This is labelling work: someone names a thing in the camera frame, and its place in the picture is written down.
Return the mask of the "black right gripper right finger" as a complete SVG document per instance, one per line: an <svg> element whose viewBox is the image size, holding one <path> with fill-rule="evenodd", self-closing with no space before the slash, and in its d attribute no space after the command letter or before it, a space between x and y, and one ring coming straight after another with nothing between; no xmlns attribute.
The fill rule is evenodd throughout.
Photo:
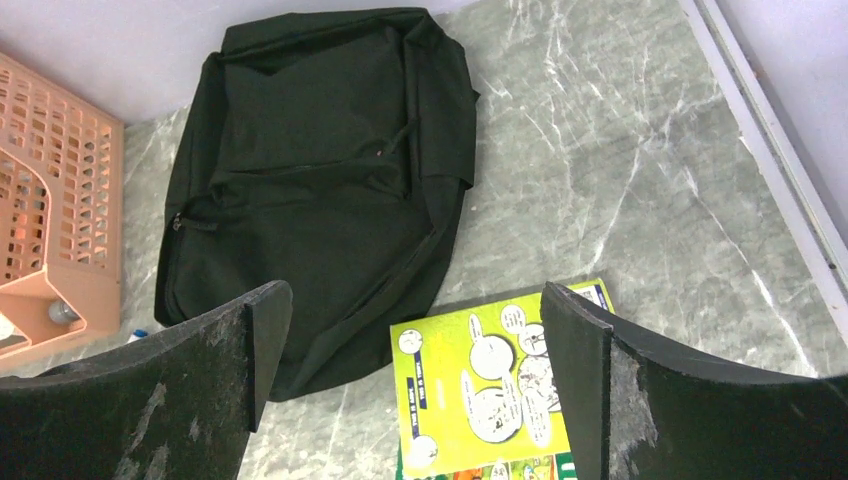
<svg viewBox="0 0 848 480"><path fill-rule="evenodd" d="M843 479L847 379L726 360L548 283L541 319L582 479Z"/></svg>

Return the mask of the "black student backpack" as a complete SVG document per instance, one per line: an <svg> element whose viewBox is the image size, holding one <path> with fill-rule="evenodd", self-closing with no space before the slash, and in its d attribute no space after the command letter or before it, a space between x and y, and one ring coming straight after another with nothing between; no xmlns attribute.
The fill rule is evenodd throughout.
<svg viewBox="0 0 848 480"><path fill-rule="evenodd" d="M463 46L421 7L230 26L205 60L165 200L155 317L274 280L293 293L270 398L361 379L449 269L476 159Z"/></svg>

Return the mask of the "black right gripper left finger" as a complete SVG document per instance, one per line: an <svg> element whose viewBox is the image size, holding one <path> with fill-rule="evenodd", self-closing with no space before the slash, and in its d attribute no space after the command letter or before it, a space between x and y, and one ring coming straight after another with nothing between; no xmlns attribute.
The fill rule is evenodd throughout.
<svg viewBox="0 0 848 480"><path fill-rule="evenodd" d="M272 281L104 353L1 381L5 479L234 479L283 353Z"/></svg>

